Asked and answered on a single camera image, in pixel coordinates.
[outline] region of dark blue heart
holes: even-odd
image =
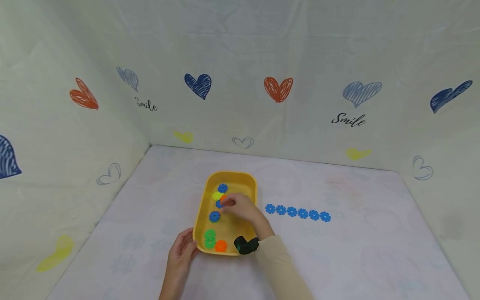
[[[465,92],[469,87],[471,87],[472,83],[473,81],[468,80],[459,85],[455,90],[447,88],[446,90],[438,92],[430,100],[430,107],[432,108],[433,113],[436,113],[442,108],[442,106],[455,99],[461,93]]]
[[[6,137],[0,134],[0,179],[21,173],[22,170],[17,165],[12,144]]]
[[[212,78],[207,74],[202,74],[195,80],[193,76],[187,73],[185,74],[185,83],[197,96],[205,100],[212,86]]]

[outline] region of blue gear toy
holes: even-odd
[[[267,204],[265,206],[265,211],[268,212],[269,214],[275,213],[275,205],[273,204]]]
[[[311,211],[308,212],[308,215],[310,216],[310,219],[312,219],[313,221],[318,221],[318,219],[320,219],[320,215],[318,214],[318,212],[314,209],[312,209]]]
[[[289,208],[287,208],[287,214],[289,216],[297,216],[297,209],[293,206],[290,206]]]
[[[228,186],[226,184],[222,183],[218,186],[218,191],[220,193],[225,194],[228,191]]]
[[[220,200],[215,201],[215,206],[216,206],[218,209],[224,207],[224,205],[222,205],[222,204],[220,203]]]
[[[299,209],[298,214],[299,214],[299,217],[302,219],[308,218],[308,211],[304,208]]]
[[[320,213],[320,219],[322,219],[322,221],[324,221],[324,222],[330,222],[332,217],[330,216],[330,214],[328,212],[321,212]]]
[[[210,216],[208,218],[210,219],[210,222],[216,223],[220,220],[220,213],[215,210],[210,213]]]
[[[283,216],[287,212],[287,209],[283,205],[276,207],[276,213]]]

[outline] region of child's hand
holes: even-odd
[[[187,282],[193,259],[197,256],[197,242],[193,241],[193,228],[180,233],[168,253],[167,270],[159,300],[180,300]]]
[[[275,235],[267,218],[262,214],[249,197],[244,194],[230,194],[222,201],[222,213],[236,215],[250,221],[259,240]]]
[[[230,194],[225,200],[222,200],[222,205],[225,206],[222,208],[223,213],[236,215],[250,222],[262,214],[250,198],[244,194]]]

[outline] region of orange gear toy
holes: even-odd
[[[224,241],[224,240],[218,240],[215,244],[215,251],[226,252],[227,251],[227,242]]]

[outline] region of row of blue gears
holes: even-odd
[[[332,219],[328,212],[318,213],[314,209],[312,209],[311,211],[307,211],[305,208],[300,208],[297,210],[293,206],[285,208],[285,206],[283,205],[278,205],[277,207],[275,207],[275,205],[273,204],[267,204],[265,206],[265,211],[269,214],[274,214],[276,212],[281,216],[283,216],[284,214],[287,214],[290,217],[299,216],[301,219],[306,219],[310,217],[310,219],[314,221],[318,221],[319,219],[321,219],[324,222],[330,222],[330,220]]]

